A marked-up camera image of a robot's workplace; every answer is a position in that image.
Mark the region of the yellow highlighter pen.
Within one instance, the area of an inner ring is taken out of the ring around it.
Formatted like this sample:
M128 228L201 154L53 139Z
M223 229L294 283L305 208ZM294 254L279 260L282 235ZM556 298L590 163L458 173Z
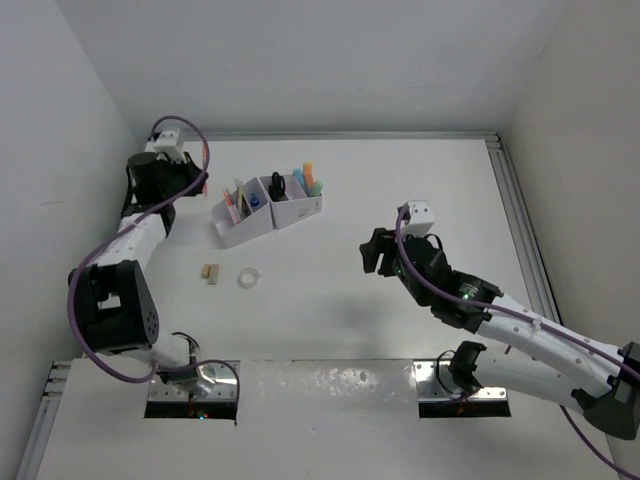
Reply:
M243 186L240 185L237 188L237 215L240 221L244 220L246 218L246 213L244 210L244 189Z

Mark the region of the green black pen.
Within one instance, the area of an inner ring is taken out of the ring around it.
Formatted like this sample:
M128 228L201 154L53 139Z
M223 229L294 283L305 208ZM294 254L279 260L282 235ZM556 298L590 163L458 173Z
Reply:
M242 185L242 186L243 186L243 189L244 189L244 182L243 182L241 179L239 179L239 178L235 178L235 179L234 179L234 182L235 182L235 186L236 186L236 193L237 193L237 188L238 188L240 185ZM251 214L251 207L250 207L250 205L249 205L249 200L248 200L248 198L247 198L247 195L246 195L245 189L244 189L244 210L245 210L246 218L247 218L247 217Z

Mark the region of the clear glue bottle blue cap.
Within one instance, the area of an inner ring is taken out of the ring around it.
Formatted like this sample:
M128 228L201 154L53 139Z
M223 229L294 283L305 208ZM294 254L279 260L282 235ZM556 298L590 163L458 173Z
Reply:
M257 210L264 205L264 201L257 192L251 192L249 194L249 205L252 210Z

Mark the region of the white eraser block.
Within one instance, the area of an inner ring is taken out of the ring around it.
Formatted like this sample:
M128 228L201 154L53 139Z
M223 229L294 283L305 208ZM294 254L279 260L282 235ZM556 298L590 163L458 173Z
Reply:
M212 264L209 268L207 283L209 285L216 285L218 283L218 277L219 277L219 265Z

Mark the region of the black handled scissors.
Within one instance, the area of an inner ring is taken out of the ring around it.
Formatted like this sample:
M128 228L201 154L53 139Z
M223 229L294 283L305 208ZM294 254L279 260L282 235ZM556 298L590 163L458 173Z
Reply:
M286 181L279 172L273 172L271 183L268 187L270 198L273 202L280 202L286 197Z

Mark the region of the green marker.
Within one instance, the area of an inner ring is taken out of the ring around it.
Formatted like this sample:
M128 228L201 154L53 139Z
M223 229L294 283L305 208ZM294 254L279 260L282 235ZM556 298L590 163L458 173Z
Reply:
M309 190L309 195L311 197L319 197L322 195L324 184L320 180L316 180Z

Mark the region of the blue marker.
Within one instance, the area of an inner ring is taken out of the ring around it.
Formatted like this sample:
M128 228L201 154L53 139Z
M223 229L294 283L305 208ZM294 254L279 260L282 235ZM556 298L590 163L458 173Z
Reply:
M298 184L301 186L301 188L302 188L304 191L307 191L307 189L306 189L306 183L305 183L305 180L304 180L304 176L303 176L303 172L302 172L302 170L301 170L300 168L296 168L296 169L293 171L293 175L294 175L294 177L295 177L296 181L298 182Z

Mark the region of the orange pink pens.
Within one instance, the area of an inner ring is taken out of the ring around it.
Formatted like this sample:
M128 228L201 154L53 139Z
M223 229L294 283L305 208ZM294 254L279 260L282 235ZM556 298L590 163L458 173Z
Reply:
M210 149L209 149L208 142L205 141L203 142L203 145L202 145L202 171L204 172L203 173L204 177L203 177L202 189L201 189L201 194L204 198L208 196L209 164L210 164Z

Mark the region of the orange pen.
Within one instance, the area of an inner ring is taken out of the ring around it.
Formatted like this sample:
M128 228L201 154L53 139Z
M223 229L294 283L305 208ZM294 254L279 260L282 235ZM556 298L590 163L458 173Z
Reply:
M237 225L239 223L239 217L238 217L238 214L237 214L237 208L234 206L234 203L232 202L232 198L231 198L230 192L226 187L224 187L222 189L222 193L223 193L223 196L224 196L224 202L225 202L226 208L227 208L228 213L229 213L229 215L230 215L230 217L231 217L231 219L233 221L233 224Z

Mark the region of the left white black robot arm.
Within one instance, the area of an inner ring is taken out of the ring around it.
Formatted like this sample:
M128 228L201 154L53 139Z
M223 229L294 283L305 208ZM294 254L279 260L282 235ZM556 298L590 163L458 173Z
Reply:
M127 189L115 237L69 275L70 326L83 353L126 383L169 378L196 362L196 342L164 330L144 270L175 222L174 201L202 194L204 166L180 150L146 150L126 165Z

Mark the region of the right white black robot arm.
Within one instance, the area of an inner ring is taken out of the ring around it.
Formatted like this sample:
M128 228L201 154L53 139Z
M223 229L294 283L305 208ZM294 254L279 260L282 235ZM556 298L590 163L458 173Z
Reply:
M455 393L504 387L571 409L601 432L633 440L639 432L639 345L589 340L515 302L497 286L453 269L435 235L374 230L360 245L366 273L396 277L416 303L444 324L502 342L505 354L464 341L444 375Z

